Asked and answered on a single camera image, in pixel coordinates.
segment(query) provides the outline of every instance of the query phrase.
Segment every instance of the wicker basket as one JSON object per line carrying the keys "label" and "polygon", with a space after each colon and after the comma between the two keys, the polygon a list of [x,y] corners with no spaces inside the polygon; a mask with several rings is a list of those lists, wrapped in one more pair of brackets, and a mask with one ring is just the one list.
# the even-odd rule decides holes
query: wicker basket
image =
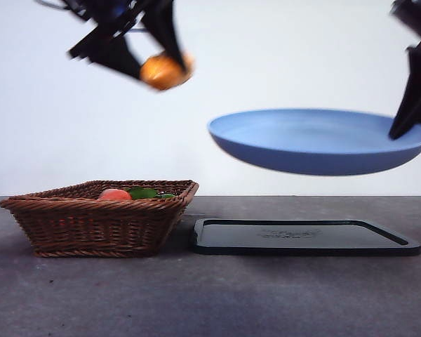
{"label": "wicker basket", "polygon": [[[151,187],[170,199],[97,200],[107,188]],[[132,258],[159,252],[192,201],[191,180],[97,180],[4,199],[41,257],[101,256]]]}

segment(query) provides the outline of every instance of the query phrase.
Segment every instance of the tray rim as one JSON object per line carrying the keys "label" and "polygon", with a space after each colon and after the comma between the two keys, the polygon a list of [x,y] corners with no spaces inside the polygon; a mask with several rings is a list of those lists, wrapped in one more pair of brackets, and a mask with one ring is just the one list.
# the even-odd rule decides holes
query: tray rim
{"label": "tray rim", "polygon": [[[203,227],[209,221],[236,221],[245,223],[268,222],[268,223],[340,223],[346,225],[353,223],[372,230],[378,234],[383,232],[389,236],[394,236],[404,240],[407,244],[401,247],[382,247],[382,248],[259,248],[259,247],[214,247],[199,245],[199,237],[203,232]],[[202,218],[195,222],[189,244],[195,253],[204,255],[285,255],[285,256],[416,256],[421,254],[421,244],[388,227],[377,225],[369,220],[321,220],[321,219],[243,219],[243,218]]]}

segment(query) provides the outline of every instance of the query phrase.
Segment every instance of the basket rim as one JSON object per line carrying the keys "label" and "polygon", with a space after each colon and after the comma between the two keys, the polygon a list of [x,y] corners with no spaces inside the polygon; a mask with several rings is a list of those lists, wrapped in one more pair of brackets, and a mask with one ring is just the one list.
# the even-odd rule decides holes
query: basket rim
{"label": "basket rim", "polygon": [[[85,187],[97,183],[107,183],[112,185],[118,183],[140,183],[142,185],[160,185],[162,183],[187,183],[185,191],[181,194],[168,199],[136,199],[136,200],[98,200],[91,198],[66,198],[66,197],[41,197],[40,194],[66,192],[75,190],[79,187]],[[134,210],[165,210],[174,209],[188,205],[199,184],[193,180],[90,180],[84,183],[71,185],[67,187],[55,188],[42,192],[33,192],[22,195],[15,195],[0,201],[0,207],[5,209],[90,209],[90,210],[108,210],[108,209],[134,209]]]}

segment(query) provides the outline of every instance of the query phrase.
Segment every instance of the orange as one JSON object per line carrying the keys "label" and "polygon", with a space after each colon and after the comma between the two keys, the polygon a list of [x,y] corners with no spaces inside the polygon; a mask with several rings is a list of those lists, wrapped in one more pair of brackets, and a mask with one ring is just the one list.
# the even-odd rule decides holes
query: orange
{"label": "orange", "polygon": [[187,71],[165,53],[147,59],[140,69],[140,79],[158,90],[167,90],[185,83],[192,77],[194,59],[191,55],[182,56]]}

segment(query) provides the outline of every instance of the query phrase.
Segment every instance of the green leaf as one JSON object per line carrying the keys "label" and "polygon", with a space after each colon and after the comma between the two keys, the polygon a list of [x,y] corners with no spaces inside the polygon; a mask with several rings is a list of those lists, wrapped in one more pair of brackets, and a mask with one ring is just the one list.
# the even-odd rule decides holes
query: green leaf
{"label": "green leaf", "polygon": [[140,186],[129,188],[127,189],[127,192],[130,194],[133,200],[150,199],[150,198],[154,198],[157,195],[157,191],[155,189],[143,188]]}
{"label": "green leaf", "polygon": [[168,198],[173,198],[173,197],[176,197],[176,196],[170,193],[161,194],[162,199],[168,199]]}

